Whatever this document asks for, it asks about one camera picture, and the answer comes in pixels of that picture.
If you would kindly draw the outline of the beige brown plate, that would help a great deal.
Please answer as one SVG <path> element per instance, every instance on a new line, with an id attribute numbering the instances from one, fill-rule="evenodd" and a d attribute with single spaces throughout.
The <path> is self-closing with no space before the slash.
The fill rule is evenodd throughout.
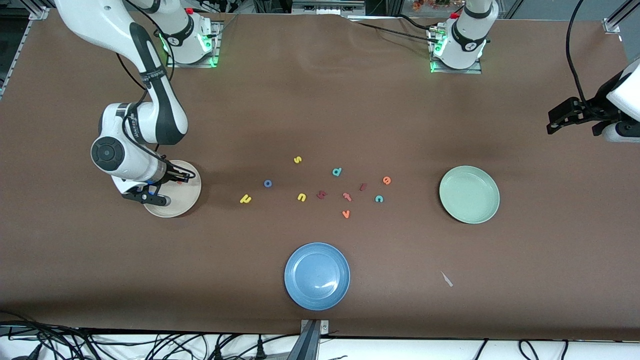
<path id="1" fill-rule="evenodd" d="M 174 218 L 185 214 L 198 201 L 202 189 L 201 176 L 192 164 L 181 160 L 171 160 L 170 162 L 173 166 L 194 171 L 196 175 L 189 182 L 183 182 L 181 185 L 174 181 L 162 184 L 159 193 L 170 198 L 171 202 L 168 206 L 144 204 L 147 211 L 160 218 Z"/>

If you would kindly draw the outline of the green plate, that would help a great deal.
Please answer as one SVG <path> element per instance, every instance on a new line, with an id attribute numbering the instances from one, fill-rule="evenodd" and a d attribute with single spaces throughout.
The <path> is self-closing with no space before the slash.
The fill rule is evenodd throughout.
<path id="1" fill-rule="evenodd" d="M 498 184 L 486 171 L 470 165 L 448 170 L 439 182 L 439 200 L 450 216 L 461 223 L 481 224 L 498 212 Z"/>

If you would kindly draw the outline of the blue plate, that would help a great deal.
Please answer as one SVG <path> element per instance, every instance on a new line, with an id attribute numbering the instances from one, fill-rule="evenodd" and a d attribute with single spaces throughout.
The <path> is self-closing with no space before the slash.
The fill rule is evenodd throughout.
<path id="1" fill-rule="evenodd" d="M 324 312 L 345 298 L 351 269 L 346 256 L 335 246 L 307 243 L 288 258 L 283 279 L 288 296 L 298 306 Z"/>

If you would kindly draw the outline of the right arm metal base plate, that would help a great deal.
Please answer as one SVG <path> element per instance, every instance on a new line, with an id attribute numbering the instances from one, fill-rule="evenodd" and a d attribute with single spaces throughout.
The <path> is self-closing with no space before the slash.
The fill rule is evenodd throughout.
<path id="1" fill-rule="evenodd" d="M 222 45 L 224 22 L 199 14 L 187 16 L 185 29 L 162 36 L 166 64 L 170 68 L 216 68 Z"/>

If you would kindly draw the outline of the aluminium frame profile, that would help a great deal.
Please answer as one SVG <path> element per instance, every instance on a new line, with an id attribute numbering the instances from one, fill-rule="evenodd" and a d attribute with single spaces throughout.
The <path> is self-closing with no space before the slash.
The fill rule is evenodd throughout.
<path id="1" fill-rule="evenodd" d="M 602 20 L 602 26 L 606 34 L 619 34 L 621 23 L 634 11 L 640 0 L 624 0 L 610 16 Z"/>
<path id="2" fill-rule="evenodd" d="M 0 0 L 0 100 L 35 21 L 44 20 L 52 0 Z"/>

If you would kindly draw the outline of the grey metal device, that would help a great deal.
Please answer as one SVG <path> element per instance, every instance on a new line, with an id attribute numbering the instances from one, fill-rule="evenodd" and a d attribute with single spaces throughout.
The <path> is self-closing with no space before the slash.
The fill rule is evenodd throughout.
<path id="1" fill-rule="evenodd" d="M 365 16 L 365 0 L 292 0 L 291 14 Z"/>

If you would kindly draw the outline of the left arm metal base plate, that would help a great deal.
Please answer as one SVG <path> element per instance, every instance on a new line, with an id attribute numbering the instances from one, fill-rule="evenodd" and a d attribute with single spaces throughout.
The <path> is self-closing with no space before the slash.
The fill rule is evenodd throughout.
<path id="1" fill-rule="evenodd" d="M 482 64 L 480 62 L 480 56 L 483 54 L 482 50 L 475 56 L 473 64 L 467 68 L 457 69 L 448 66 L 443 59 L 438 57 L 448 43 L 448 37 L 446 36 L 444 22 L 430 25 L 428 30 L 425 31 L 429 40 L 435 40 L 429 44 L 429 57 L 430 57 L 430 71 L 432 73 L 448 73 L 448 74 L 462 74 L 462 75 L 480 75 L 482 73 Z"/>

